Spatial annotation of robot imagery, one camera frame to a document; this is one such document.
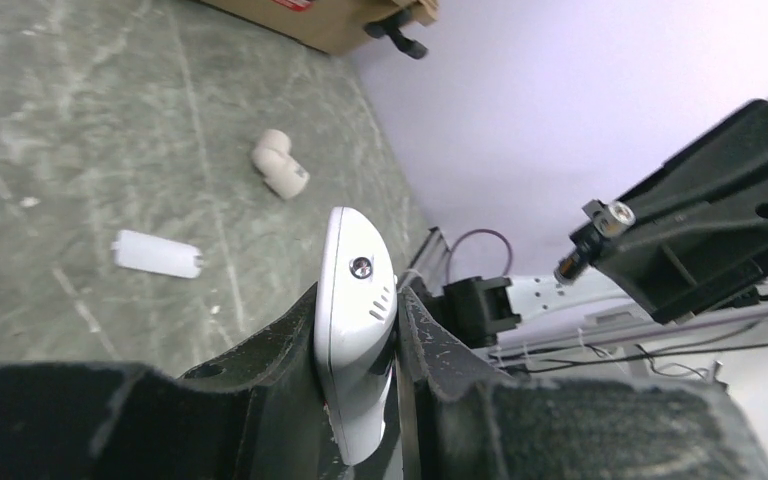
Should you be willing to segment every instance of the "black bracket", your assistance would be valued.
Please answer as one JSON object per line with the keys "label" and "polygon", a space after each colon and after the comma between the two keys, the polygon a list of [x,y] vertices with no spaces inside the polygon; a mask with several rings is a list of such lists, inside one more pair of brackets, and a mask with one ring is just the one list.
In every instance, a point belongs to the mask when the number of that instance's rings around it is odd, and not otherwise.
{"label": "black bracket", "polygon": [[768,276],[768,101],[745,105],[618,201],[636,223],[601,243],[590,225],[574,233],[579,263],[661,324],[726,306]]}
{"label": "black bracket", "polygon": [[367,23],[363,30],[372,38],[381,38],[384,35],[390,37],[393,45],[405,55],[419,60],[428,55],[428,48],[425,45],[407,38],[402,34],[401,28],[413,20],[410,10],[399,10],[389,17],[378,20],[377,22]]}
{"label": "black bracket", "polygon": [[423,304],[466,346],[489,347],[497,343],[497,333],[513,330],[522,320],[511,308],[509,286],[507,277],[467,278],[444,286],[440,297],[423,298]]}

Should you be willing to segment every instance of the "white plastic object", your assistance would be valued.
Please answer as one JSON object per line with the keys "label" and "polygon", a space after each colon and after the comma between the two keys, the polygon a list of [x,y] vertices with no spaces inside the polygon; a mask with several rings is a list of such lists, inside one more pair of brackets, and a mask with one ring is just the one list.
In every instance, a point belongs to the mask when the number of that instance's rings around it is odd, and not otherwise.
{"label": "white plastic object", "polygon": [[19,202],[19,206],[22,208],[33,208],[39,205],[39,198],[25,197]]}
{"label": "white plastic object", "polygon": [[290,137],[280,130],[267,130],[252,151],[252,161],[263,181],[279,197],[289,200],[304,190],[310,174],[290,156]]}
{"label": "white plastic object", "polygon": [[260,136],[260,141],[257,142],[257,148],[268,148],[285,155],[290,154],[292,147],[293,143],[290,137],[281,130],[269,129],[263,132],[263,135]]}
{"label": "white plastic object", "polygon": [[381,234],[357,210],[334,208],[317,287],[313,351],[346,465],[367,459],[384,436],[395,317],[393,264]]}
{"label": "white plastic object", "polygon": [[181,278],[201,273],[201,251],[186,243],[120,230],[112,248],[113,262],[120,267]]}

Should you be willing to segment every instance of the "white wall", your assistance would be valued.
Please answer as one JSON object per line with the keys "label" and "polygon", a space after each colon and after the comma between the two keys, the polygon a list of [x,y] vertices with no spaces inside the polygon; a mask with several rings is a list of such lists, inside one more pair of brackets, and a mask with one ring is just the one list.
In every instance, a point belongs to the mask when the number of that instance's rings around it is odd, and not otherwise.
{"label": "white wall", "polygon": [[[592,198],[612,199],[748,99],[768,95],[768,0],[444,0],[430,49],[353,57],[432,225],[494,228],[514,273],[548,273]],[[469,240],[455,277],[495,276]]]}

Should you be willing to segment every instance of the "screw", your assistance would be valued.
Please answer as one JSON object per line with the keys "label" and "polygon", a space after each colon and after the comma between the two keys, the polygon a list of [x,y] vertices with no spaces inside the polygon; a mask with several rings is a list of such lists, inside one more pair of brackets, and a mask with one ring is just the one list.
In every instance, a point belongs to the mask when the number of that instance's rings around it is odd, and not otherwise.
{"label": "screw", "polygon": [[358,257],[349,264],[349,271],[355,278],[369,278],[372,275],[372,261],[366,257]]}
{"label": "screw", "polygon": [[613,202],[608,206],[608,210],[611,212],[614,218],[619,220],[625,225],[631,225],[634,223],[634,212],[628,208],[628,205],[622,202]]}

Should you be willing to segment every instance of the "white plastic cylinder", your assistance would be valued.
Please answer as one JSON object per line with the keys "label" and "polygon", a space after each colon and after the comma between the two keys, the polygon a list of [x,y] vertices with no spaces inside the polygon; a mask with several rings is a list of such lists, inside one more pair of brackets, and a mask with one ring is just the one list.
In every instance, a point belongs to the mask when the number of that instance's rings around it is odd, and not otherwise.
{"label": "white plastic cylinder", "polygon": [[257,148],[268,148],[285,155],[290,154],[292,146],[293,143],[286,133],[274,129],[263,132],[263,135],[260,136],[260,140],[257,142]]}
{"label": "white plastic cylinder", "polygon": [[263,181],[279,197],[289,200],[304,190],[310,175],[290,156],[290,137],[279,130],[264,132],[251,157]]}
{"label": "white plastic cylinder", "polygon": [[186,243],[120,230],[112,247],[113,262],[120,267],[181,278],[201,273],[201,251]]}
{"label": "white plastic cylinder", "polygon": [[263,181],[271,188],[279,197],[284,200],[289,200],[296,195],[300,194],[304,187],[307,186],[307,181],[310,179],[310,175],[307,173],[299,162],[289,155],[282,155],[284,162],[281,164],[272,175],[267,175],[263,178]]}

